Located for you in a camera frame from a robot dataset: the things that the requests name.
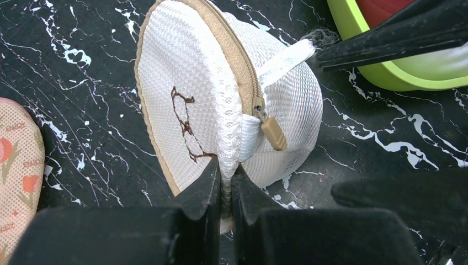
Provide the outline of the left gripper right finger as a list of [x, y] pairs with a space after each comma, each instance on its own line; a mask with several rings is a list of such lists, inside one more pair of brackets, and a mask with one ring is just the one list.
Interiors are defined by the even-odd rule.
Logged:
[[232, 178], [238, 264], [421, 264], [401, 219], [384, 209], [288, 210], [239, 167]]

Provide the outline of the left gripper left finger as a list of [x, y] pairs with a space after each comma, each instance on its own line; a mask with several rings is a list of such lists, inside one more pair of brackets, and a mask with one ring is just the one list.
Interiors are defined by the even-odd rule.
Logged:
[[212, 158], [163, 206], [48, 208], [10, 264], [218, 264], [221, 173]]

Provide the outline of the beige zipper pull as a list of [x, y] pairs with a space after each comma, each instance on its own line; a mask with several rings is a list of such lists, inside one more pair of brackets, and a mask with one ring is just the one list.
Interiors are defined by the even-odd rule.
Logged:
[[252, 100], [252, 113], [261, 120], [261, 130], [275, 151], [285, 150], [286, 137], [277, 120], [265, 112], [265, 101], [262, 97]]

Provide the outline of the white mesh laundry bag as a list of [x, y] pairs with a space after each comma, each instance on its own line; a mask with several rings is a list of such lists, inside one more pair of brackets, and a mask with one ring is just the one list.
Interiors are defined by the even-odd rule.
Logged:
[[[222, 182], [222, 234], [231, 230], [231, 179], [242, 167], [258, 187], [297, 170], [315, 147], [322, 93], [302, 38], [286, 46], [210, 1], [157, 1], [140, 31], [135, 78], [148, 134], [174, 195], [212, 158]], [[287, 147], [275, 151], [252, 113], [262, 97]]]

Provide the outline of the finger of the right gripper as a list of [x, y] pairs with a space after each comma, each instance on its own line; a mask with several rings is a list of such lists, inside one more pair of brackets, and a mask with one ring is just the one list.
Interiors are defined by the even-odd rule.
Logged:
[[336, 183], [333, 199], [351, 208], [382, 208], [411, 228], [467, 248], [467, 168]]
[[467, 1], [414, 1], [385, 22], [314, 55], [316, 67], [334, 71], [463, 46]]

